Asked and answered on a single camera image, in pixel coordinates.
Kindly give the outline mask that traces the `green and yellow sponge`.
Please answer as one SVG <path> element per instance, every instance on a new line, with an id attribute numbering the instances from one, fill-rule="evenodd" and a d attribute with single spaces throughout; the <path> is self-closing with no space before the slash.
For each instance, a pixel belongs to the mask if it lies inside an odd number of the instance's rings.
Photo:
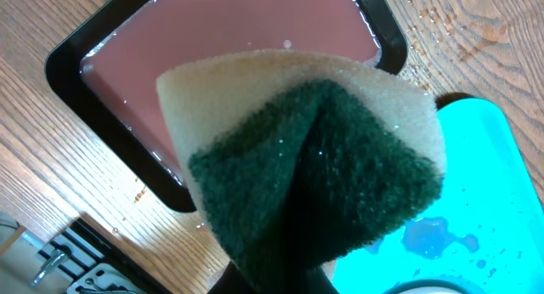
<path id="1" fill-rule="evenodd" d="M 439 198 L 434 97 L 385 71 L 259 50 L 180 65 L 156 92 L 190 197 L 251 291 L 303 293 L 308 270 Z"/>

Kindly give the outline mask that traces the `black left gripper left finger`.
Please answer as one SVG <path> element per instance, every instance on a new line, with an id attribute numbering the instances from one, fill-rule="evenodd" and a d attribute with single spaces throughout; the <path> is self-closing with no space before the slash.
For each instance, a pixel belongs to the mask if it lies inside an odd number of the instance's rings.
<path id="1" fill-rule="evenodd" d="M 208 285 L 208 294 L 251 294 L 251 286 L 232 262 L 215 273 Z"/>

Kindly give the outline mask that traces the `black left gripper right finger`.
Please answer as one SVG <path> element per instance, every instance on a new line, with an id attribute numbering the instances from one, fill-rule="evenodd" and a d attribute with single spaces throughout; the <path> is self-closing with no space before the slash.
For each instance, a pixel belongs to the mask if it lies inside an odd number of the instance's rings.
<path id="1" fill-rule="evenodd" d="M 322 267 L 310 269 L 306 272 L 303 286 L 304 294 L 338 294 L 329 281 Z"/>

